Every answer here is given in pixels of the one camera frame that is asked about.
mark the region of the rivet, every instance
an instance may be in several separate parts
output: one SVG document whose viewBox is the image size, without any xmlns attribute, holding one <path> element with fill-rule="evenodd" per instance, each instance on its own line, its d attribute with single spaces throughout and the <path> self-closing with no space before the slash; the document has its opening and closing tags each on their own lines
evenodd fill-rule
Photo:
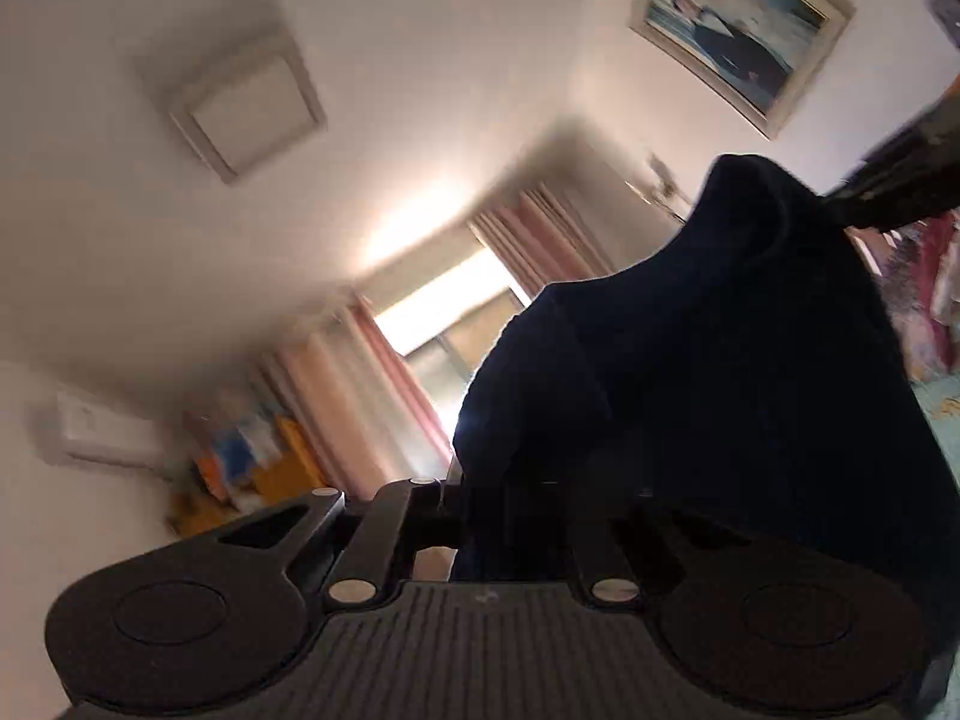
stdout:
<svg viewBox="0 0 960 720">
<path fill-rule="evenodd" d="M 593 597 L 608 604 L 625 604 L 640 595 L 640 588 L 629 579 L 611 577 L 597 581 L 590 592 Z"/>
<path fill-rule="evenodd" d="M 363 604 L 376 595 L 376 585 L 364 579 L 342 579 L 335 581 L 326 594 L 341 604 Z"/>
</svg>

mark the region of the sheer curtain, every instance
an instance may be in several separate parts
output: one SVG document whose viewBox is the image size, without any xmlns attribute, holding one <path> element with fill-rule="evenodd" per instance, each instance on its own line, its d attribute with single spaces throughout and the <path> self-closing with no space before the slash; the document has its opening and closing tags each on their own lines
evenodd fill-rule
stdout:
<svg viewBox="0 0 960 720">
<path fill-rule="evenodd" d="M 516 204 L 481 211 L 469 227 L 530 298 L 554 281 L 579 281 L 613 272 L 573 210 L 544 184 L 522 191 Z"/>
<path fill-rule="evenodd" d="M 388 482 L 448 472 L 452 450 L 435 410 L 362 301 L 285 343 L 264 367 L 341 490 L 368 500 Z"/>
</svg>

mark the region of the dark blue cloth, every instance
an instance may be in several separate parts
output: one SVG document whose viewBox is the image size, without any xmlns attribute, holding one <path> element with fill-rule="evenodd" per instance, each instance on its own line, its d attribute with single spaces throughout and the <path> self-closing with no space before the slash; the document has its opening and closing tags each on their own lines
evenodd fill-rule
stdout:
<svg viewBox="0 0 960 720">
<path fill-rule="evenodd" d="M 478 502 L 456 578 L 515 570 L 483 501 L 553 475 L 867 566 L 939 645 L 956 634 L 960 498 L 898 338 L 822 201 L 761 157 L 718 159 L 652 258 L 544 289 L 477 371 L 453 443 Z"/>
</svg>

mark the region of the round pad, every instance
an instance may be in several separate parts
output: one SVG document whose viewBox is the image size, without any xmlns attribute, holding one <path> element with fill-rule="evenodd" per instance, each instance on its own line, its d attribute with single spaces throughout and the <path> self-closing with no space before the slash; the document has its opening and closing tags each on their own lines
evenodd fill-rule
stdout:
<svg viewBox="0 0 960 720">
<path fill-rule="evenodd" d="M 283 568 L 203 538 L 112 565 L 56 600 L 47 652 L 73 699 L 140 713 L 230 700 L 304 641 L 304 599 Z"/>
<path fill-rule="evenodd" d="M 923 657 L 920 613 L 894 584 L 775 543 L 704 553 L 659 627 L 698 682 L 781 712 L 869 704 Z"/>
<path fill-rule="evenodd" d="M 128 594 L 113 619 L 122 634 L 141 644 L 189 644 L 223 624 L 227 603 L 203 584 L 161 581 Z"/>
</svg>

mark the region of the framed picture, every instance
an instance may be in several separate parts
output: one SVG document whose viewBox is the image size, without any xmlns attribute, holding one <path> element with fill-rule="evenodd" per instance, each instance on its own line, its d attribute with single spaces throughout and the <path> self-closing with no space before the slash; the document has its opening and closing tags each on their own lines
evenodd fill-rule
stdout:
<svg viewBox="0 0 960 720">
<path fill-rule="evenodd" d="M 842 0 L 634 0 L 630 26 L 773 138 L 852 15 Z"/>
</svg>

